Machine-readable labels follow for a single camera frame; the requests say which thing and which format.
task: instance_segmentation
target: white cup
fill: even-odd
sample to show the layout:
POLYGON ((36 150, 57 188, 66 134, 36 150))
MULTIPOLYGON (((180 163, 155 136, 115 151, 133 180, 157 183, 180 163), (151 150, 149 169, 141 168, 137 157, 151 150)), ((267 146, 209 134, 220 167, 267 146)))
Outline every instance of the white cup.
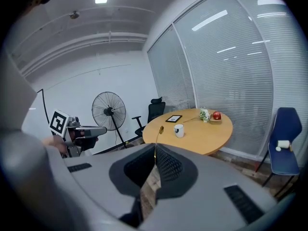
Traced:
POLYGON ((184 136, 184 125, 177 124, 173 127, 173 130, 175 132, 175 136, 178 138, 182 138, 184 136))
POLYGON ((290 147, 290 142, 289 141, 278 141, 277 146, 280 148, 288 149, 290 147))

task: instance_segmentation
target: chair armrest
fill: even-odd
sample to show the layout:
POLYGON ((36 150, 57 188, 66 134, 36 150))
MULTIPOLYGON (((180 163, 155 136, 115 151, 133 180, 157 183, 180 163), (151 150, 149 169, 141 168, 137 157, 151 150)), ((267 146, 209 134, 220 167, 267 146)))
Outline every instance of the chair armrest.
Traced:
POLYGON ((133 117, 132 120, 133 120, 133 119, 137 119, 137 122, 138 122, 139 126, 142 128, 141 122, 140 122, 140 120, 139 120, 140 117, 141 117, 141 116, 133 117))

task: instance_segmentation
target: fan guard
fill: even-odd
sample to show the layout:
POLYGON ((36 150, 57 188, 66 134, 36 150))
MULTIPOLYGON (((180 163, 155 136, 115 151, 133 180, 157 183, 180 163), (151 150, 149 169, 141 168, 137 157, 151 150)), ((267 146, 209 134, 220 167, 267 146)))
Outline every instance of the fan guard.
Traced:
POLYGON ((102 92, 93 101, 92 116, 98 126, 106 127, 108 131, 114 131, 120 128, 125 121, 125 105, 115 93, 102 92))

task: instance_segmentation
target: picture frame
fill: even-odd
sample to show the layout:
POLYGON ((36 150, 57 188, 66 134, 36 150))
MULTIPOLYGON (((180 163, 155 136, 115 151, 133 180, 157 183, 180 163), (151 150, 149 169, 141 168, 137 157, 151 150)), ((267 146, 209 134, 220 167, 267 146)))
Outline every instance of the picture frame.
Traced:
POLYGON ((166 122, 176 123, 182 116, 181 115, 173 115, 166 120, 166 122))

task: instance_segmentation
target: ceiling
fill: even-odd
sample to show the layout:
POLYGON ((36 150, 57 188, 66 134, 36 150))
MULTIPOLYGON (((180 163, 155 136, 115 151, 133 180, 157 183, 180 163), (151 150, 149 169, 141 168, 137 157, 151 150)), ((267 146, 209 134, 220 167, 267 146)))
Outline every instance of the ceiling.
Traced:
POLYGON ((119 52, 127 51, 127 49, 129 49, 130 51, 141 51, 142 44, 126 42, 122 44, 121 43, 100 44, 100 45, 93 45, 91 47, 84 47, 82 49, 77 49, 75 51, 61 55, 56 59, 54 59, 53 61, 50 61, 42 65, 36 71, 27 75, 26 79, 29 83, 34 83, 39 77, 43 76, 50 70, 61 68, 62 66, 67 65, 71 62, 79 62, 84 60, 85 58, 93 59, 94 57, 98 57, 100 55, 105 55, 105 54, 109 54, 109 56, 110 55, 118 56, 119 52))
POLYGON ((118 41, 143 43, 151 22, 160 13, 161 3, 161 0, 108 0, 105 4, 95 4, 95 0, 51 0, 15 23, 6 47, 26 75, 33 59, 78 38, 99 35, 110 43, 117 33, 127 32, 118 41), (73 11, 78 11, 80 17, 71 19, 69 14, 73 11))

